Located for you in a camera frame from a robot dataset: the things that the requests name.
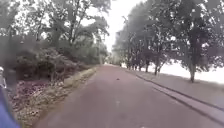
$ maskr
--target tree canopy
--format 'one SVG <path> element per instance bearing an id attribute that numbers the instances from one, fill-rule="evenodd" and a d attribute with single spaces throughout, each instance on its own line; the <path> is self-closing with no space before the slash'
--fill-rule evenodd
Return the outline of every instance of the tree canopy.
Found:
<path id="1" fill-rule="evenodd" d="M 196 71 L 223 67 L 223 1 L 147 0 L 130 12 L 114 51 L 129 68 L 180 62 Z"/>
<path id="2" fill-rule="evenodd" d="M 107 56 L 103 38 L 109 34 L 104 14 L 108 13 L 110 2 L 0 1 L 0 66 L 17 70 L 18 63 L 22 62 L 18 61 L 21 55 L 39 54 L 49 48 L 54 48 L 54 53 L 75 63 L 103 63 Z M 25 58 L 26 61 L 34 61 L 30 57 Z"/>

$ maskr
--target overcast sky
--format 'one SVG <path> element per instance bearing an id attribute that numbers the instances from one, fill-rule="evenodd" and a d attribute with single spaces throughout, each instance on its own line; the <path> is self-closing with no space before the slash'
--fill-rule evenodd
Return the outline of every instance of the overcast sky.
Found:
<path id="1" fill-rule="evenodd" d="M 105 40 L 107 49 L 111 51 L 113 44 L 116 40 L 116 32 L 122 29 L 124 25 L 124 19 L 122 16 L 128 16 L 131 9 L 142 0 L 116 0 L 112 1 L 111 10 L 107 17 L 108 24 L 110 26 L 108 36 Z"/>

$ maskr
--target person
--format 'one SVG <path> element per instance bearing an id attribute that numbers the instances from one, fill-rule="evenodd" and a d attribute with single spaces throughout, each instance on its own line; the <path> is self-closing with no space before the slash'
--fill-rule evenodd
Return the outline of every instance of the person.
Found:
<path id="1" fill-rule="evenodd" d="M 4 69 L 0 67 L 0 128 L 20 128 L 7 101 L 7 95 L 5 94 L 7 85 L 3 72 Z"/>

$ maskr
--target grass verge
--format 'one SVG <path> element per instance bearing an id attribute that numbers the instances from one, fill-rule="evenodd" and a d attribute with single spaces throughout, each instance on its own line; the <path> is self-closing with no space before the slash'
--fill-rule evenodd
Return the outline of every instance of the grass verge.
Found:
<path id="1" fill-rule="evenodd" d="M 79 85 L 83 84 L 97 70 L 97 67 L 81 71 L 67 78 L 57 86 L 48 86 L 29 97 L 29 103 L 15 112 L 15 117 L 22 128 L 31 128 L 47 111 L 53 109 Z"/>

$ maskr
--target asphalt road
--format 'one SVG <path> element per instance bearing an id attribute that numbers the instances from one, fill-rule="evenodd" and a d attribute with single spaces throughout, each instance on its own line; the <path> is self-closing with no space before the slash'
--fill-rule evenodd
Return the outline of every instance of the asphalt road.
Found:
<path id="1" fill-rule="evenodd" d="M 36 128 L 221 128 L 124 69 L 103 66 Z"/>

